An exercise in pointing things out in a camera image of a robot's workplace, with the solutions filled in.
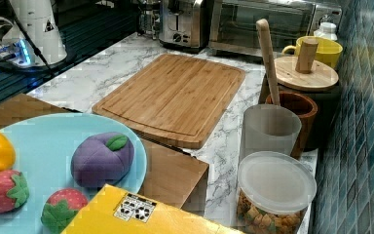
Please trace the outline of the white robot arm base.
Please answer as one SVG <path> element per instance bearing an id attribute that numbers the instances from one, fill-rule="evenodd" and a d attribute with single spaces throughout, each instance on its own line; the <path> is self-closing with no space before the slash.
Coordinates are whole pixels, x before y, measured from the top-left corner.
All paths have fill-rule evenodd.
<path id="1" fill-rule="evenodd" d="M 0 59 L 26 69 L 66 58 L 51 0 L 0 0 Z"/>

